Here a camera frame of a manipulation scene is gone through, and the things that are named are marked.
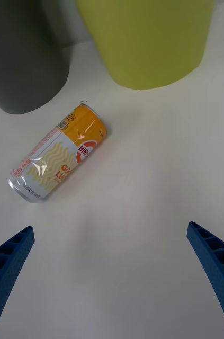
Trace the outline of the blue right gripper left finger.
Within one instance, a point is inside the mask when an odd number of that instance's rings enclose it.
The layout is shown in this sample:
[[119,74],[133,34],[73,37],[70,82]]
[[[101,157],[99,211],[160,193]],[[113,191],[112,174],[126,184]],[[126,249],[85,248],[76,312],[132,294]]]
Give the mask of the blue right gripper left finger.
[[0,316],[34,242],[28,226],[0,246]]

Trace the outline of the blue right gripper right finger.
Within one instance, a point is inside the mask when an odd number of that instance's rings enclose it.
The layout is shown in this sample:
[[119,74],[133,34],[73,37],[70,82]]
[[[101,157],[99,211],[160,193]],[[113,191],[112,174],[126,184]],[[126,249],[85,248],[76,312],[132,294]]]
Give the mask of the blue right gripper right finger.
[[224,312],[224,242],[194,222],[188,224],[186,236]]

